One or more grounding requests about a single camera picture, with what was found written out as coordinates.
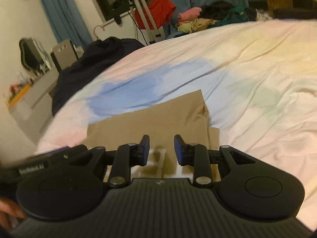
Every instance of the pile of clothes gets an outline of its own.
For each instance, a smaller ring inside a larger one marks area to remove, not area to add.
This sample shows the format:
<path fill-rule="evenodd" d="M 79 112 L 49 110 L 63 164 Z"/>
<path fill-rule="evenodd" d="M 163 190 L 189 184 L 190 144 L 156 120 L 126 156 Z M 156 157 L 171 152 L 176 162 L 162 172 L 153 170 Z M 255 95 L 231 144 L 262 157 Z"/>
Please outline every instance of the pile of clothes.
<path fill-rule="evenodd" d="M 255 21 L 256 17 L 257 11 L 253 8 L 235 7 L 226 1 L 217 1 L 179 13 L 176 27 L 183 33 L 193 33 L 230 23 Z"/>

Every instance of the black blanket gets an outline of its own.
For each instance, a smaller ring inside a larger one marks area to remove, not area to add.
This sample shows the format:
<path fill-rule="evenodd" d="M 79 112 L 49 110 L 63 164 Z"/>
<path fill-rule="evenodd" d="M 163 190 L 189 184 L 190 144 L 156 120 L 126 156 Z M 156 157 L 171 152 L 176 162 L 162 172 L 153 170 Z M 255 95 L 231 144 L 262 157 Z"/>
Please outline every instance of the black blanket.
<path fill-rule="evenodd" d="M 53 116 L 79 90 L 126 55 L 144 47 L 136 39 L 109 37 L 91 43 L 83 56 L 59 74 L 53 94 Z"/>

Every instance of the metal screw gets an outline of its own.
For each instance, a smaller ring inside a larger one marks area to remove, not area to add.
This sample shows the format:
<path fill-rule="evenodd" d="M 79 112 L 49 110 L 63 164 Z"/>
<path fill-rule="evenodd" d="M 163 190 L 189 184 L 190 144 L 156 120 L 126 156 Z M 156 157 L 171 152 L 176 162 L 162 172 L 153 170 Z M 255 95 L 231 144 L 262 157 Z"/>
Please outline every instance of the metal screw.
<path fill-rule="evenodd" d="M 212 180 L 207 176 L 200 176 L 196 179 L 196 183 L 201 185 L 207 185 L 207 184 L 210 184 L 211 182 Z"/>
<path fill-rule="evenodd" d="M 120 185 L 120 184 L 124 184 L 126 180 L 122 176 L 115 176 L 115 177 L 112 177 L 109 180 L 109 182 L 113 185 Z"/>

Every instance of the bed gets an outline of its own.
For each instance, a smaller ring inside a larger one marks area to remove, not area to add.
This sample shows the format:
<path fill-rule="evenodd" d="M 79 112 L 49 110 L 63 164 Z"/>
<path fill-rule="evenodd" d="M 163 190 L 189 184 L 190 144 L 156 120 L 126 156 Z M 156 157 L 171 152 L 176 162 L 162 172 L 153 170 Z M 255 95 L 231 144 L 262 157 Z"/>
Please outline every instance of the bed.
<path fill-rule="evenodd" d="M 229 144 L 296 176 L 297 215 L 317 228 L 317 21 L 248 22 L 166 40 L 126 56 L 57 113 L 37 153 L 74 146 L 88 124 L 201 90 Z"/>

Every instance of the blue patch on bed sheet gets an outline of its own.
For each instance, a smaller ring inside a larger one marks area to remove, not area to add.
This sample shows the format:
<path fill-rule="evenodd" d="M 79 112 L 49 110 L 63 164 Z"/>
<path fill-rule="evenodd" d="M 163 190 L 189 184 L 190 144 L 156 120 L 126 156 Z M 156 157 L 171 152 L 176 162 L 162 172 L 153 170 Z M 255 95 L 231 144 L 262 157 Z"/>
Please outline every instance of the blue patch on bed sheet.
<path fill-rule="evenodd" d="M 199 59 L 165 64 L 123 82 L 105 83 L 87 101 L 95 114 L 89 121 L 144 109 L 199 89 L 206 100 L 221 78 L 222 71 L 216 71 L 216 64 Z"/>

